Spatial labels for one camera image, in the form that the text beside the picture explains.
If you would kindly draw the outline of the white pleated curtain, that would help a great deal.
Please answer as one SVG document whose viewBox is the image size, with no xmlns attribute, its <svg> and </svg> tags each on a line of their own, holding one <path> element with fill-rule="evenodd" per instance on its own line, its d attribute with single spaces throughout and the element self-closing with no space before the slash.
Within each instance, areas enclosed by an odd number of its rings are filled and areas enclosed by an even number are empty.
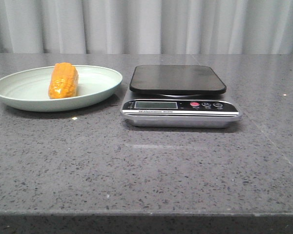
<svg viewBox="0 0 293 234">
<path fill-rule="evenodd" d="M 0 53 L 293 54 L 293 0 L 0 0 Z"/>
</svg>

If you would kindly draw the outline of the black silver kitchen scale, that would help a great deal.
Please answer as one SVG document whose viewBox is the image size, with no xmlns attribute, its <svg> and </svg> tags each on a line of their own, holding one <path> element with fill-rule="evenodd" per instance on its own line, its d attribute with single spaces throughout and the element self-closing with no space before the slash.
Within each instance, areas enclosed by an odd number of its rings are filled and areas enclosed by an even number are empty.
<svg viewBox="0 0 293 234">
<path fill-rule="evenodd" d="M 242 116 L 226 91 L 208 66 L 140 65 L 133 72 L 121 114 L 140 127 L 226 128 Z"/>
</svg>

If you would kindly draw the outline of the orange corn cob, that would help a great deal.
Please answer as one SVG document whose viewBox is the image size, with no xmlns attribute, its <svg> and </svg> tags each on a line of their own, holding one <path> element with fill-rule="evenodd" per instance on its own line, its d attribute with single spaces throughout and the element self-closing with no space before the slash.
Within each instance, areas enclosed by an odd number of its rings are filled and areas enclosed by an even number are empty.
<svg viewBox="0 0 293 234">
<path fill-rule="evenodd" d="M 48 88 L 50 99 L 71 98 L 77 95 L 79 75 L 74 65 L 68 62 L 56 63 Z"/>
</svg>

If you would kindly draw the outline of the pale green round plate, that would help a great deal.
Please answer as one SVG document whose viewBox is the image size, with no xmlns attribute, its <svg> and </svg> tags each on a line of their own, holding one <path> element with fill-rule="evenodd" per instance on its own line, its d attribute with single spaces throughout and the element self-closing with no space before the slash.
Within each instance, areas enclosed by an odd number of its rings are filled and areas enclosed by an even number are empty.
<svg viewBox="0 0 293 234">
<path fill-rule="evenodd" d="M 60 112 L 97 104 L 115 93 L 123 76 L 110 68 L 76 65 L 79 74 L 77 96 L 50 99 L 48 87 L 53 67 L 17 72 L 0 79 L 0 101 L 32 112 Z"/>
</svg>

